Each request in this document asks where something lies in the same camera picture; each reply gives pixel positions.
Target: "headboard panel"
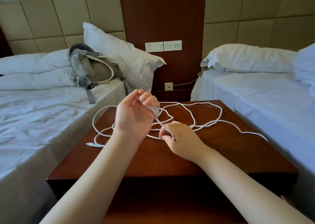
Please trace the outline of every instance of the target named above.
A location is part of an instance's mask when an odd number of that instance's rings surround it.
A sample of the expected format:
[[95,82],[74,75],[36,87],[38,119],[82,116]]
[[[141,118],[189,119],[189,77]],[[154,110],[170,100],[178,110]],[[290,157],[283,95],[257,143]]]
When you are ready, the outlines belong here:
[[203,55],[226,43],[297,51],[315,42],[315,0],[206,0]]
[[83,22],[126,40],[120,0],[23,0],[0,4],[0,26],[14,55],[84,42]]

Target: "hand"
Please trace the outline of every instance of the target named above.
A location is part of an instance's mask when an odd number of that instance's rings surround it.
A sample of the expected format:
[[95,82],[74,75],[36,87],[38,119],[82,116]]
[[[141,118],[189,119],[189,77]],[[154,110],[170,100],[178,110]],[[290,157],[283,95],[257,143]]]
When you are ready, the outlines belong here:
[[160,130],[159,137],[167,143],[171,151],[176,155],[197,163],[202,159],[207,149],[210,149],[187,125],[173,121],[165,124],[165,126],[175,136],[176,140],[173,140],[163,127]]
[[[139,95],[142,103],[136,100]],[[149,105],[160,107],[157,98],[143,89],[134,90],[126,96],[117,106],[114,133],[127,135],[140,144],[149,133],[155,118],[153,112],[146,107]]]

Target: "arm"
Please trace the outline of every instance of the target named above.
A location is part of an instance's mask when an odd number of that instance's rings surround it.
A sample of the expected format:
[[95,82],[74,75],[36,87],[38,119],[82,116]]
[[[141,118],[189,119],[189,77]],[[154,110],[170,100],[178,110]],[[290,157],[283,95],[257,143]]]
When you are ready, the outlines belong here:
[[166,124],[162,138],[177,155],[199,165],[248,223],[313,223],[295,208],[260,185],[217,151],[206,146],[187,125]]
[[[141,104],[136,100],[140,96]],[[144,90],[133,91],[117,107],[112,137],[81,178],[41,221],[44,223],[101,223],[154,115],[144,105],[159,106]]]

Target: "white bed sheet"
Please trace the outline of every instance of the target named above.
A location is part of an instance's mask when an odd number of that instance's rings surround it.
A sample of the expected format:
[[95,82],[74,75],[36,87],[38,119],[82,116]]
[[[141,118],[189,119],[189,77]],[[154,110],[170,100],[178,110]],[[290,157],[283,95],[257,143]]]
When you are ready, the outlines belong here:
[[191,100],[219,99],[266,135],[300,169],[292,198],[315,218],[315,99],[309,89],[293,73],[208,70],[198,78]]
[[118,105],[124,84],[0,91],[0,223],[36,223],[52,197],[46,178],[92,126],[102,107]]

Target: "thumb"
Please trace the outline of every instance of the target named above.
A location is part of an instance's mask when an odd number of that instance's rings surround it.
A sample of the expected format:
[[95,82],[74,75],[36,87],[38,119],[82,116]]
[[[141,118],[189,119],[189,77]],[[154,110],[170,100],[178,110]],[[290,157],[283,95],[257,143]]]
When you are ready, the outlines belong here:
[[162,139],[167,143],[168,146],[171,146],[174,142],[176,142],[175,140],[173,140],[173,138],[169,135],[163,135]]
[[139,92],[137,89],[135,89],[133,92],[131,92],[128,96],[126,96],[120,104],[123,106],[131,106],[134,100],[137,98],[139,95]]

